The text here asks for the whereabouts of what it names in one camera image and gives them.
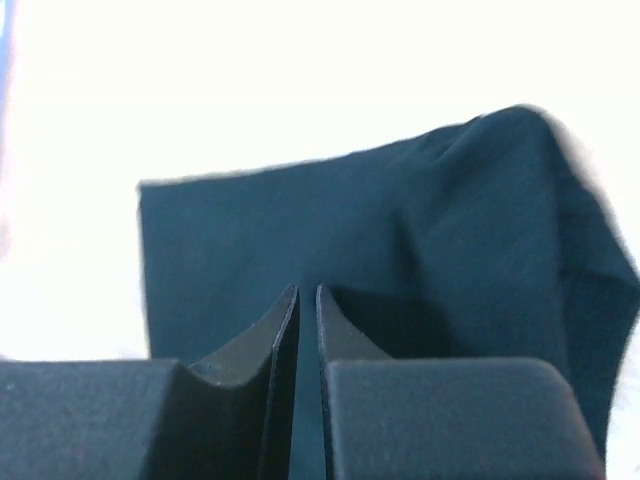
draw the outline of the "dark teal fabric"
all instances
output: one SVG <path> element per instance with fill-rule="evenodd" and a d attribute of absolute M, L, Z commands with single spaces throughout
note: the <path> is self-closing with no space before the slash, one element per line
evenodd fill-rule
<path fill-rule="evenodd" d="M 285 286 L 300 286 L 292 479 L 324 478 L 321 283 L 392 356 L 551 362 L 604 453 L 640 289 L 534 111 L 508 108 L 338 159 L 140 193 L 153 357 L 195 361 L 255 322 Z"/>

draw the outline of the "cloth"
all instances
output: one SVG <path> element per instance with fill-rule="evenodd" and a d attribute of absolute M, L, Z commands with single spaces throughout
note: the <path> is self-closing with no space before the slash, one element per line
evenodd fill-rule
<path fill-rule="evenodd" d="M 291 478 L 324 478 L 314 294 L 398 358 L 528 356 L 604 455 L 640 286 L 546 121 L 512 107 L 343 158 L 140 187 L 151 354 L 192 362 L 289 283 L 301 332 Z"/>

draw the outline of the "white background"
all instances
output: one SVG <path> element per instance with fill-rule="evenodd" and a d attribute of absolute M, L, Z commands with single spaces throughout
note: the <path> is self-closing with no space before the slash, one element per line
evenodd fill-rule
<path fill-rule="evenodd" d="M 637 1 L 17 3 L 0 177 L 3 355 L 146 355 L 140 179 L 343 154 L 514 103 L 566 124 L 640 258 Z M 636 478 L 640 463 L 633 348 L 612 479 Z"/>

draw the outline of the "black plastic part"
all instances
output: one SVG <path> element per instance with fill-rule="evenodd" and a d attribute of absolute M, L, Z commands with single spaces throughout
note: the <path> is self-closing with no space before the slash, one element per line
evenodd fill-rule
<path fill-rule="evenodd" d="M 329 479 L 604 479 L 573 392 L 548 363 L 385 358 L 327 287 L 317 301 Z"/>
<path fill-rule="evenodd" d="M 284 480 L 298 332 L 290 287 L 189 369 L 174 360 L 0 363 L 1 476 Z"/>

